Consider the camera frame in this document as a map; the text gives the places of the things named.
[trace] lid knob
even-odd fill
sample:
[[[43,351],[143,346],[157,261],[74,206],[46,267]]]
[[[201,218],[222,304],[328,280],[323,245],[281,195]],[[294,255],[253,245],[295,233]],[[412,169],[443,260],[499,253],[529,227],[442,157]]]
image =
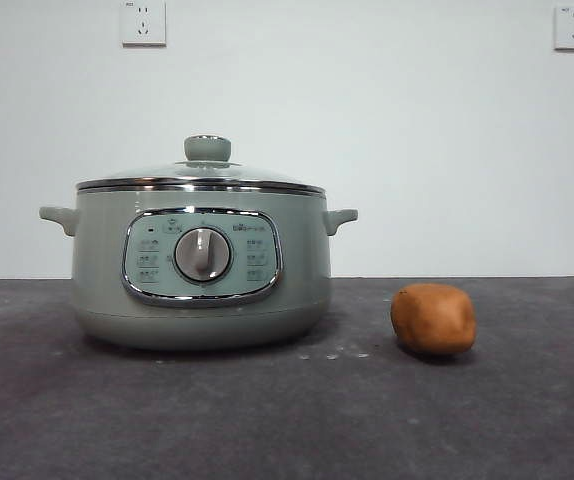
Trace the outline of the lid knob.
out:
[[[217,135],[194,135],[185,139],[189,161],[226,162],[231,155],[231,142]]]

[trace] green cooker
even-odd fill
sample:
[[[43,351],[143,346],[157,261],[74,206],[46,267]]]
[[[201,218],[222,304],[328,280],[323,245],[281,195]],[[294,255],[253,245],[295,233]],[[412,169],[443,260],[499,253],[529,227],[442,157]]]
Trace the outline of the green cooker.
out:
[[[156,350],[295,337],[330,300],[328,236],[356,210],[325,191],[229,162],[229,140],[185,140],[187,161],[77,185],[40,217],[74,237],[73,306],[88,334]]]

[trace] potato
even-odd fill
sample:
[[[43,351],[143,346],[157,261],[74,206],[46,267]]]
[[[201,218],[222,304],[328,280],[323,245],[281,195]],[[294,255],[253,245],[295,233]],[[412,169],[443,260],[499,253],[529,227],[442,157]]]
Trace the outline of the potato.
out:
[[[435,283],[407,285],[392,300],[391,322],[400,341],[418,353],[450,355],[469,350],[476,318],[469,296]]]

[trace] pot handle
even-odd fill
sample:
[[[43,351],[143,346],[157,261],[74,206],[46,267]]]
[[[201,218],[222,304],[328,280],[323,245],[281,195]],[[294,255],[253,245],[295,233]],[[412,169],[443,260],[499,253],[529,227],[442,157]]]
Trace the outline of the pot handle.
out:
[[[76,235],[76,227],[80,219],[80,211],[63,207],[40,207],[40,218],[62,225],[65,235]]]
[[[353,222],[358,220],[358,210],[333,210],[331,212],[323,212],[323,221],[325,222],[325,230],[330,237],[336,235],[336,230],[343,223]]]

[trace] button label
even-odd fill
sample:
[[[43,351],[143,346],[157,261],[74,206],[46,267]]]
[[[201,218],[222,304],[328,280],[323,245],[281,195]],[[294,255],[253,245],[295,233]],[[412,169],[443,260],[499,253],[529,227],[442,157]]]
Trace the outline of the button label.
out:
[[[157,267],[158,255],[138,255],[136,265],[139,267]]]
[[[139,252],[159,252],[160,242],[158,240],[141,240],[138,244]]]
[[[267,278],[264,270],[247,270],[247,281],[248,282],[262,282]]]
[[[263,250],[266,247],[265,241],[259,238],[247,240],[247,250]]]
[[[138,272],[138,280],[141,283],[158,283],[158,269],[140,270]]]
[[[248,253],[247,265],[250,267],[267,265],[267,254],[265,252]]]

